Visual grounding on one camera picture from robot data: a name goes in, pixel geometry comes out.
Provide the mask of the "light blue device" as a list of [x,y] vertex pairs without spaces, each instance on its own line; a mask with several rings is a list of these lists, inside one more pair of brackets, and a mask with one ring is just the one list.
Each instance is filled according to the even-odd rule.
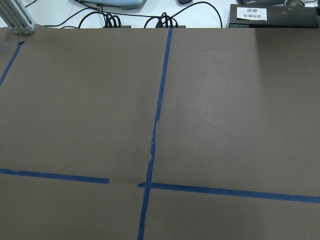
[[145,0],[81,0],[84,3],[94,3],[103,7],[118,7],[123,10],[134,10],[141,8]]

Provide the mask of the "black box with label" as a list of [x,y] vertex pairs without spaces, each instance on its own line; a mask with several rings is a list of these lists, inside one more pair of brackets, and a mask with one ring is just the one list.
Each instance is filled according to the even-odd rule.
[[232,4],[226,27],[318,29],[320,16],[315,7]]

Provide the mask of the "aluminium profile post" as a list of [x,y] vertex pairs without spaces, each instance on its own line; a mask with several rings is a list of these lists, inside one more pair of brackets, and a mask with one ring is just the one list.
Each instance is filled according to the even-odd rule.
[[21,0],[0,0],[0,17],[16,35],[32,35],[35,20]]

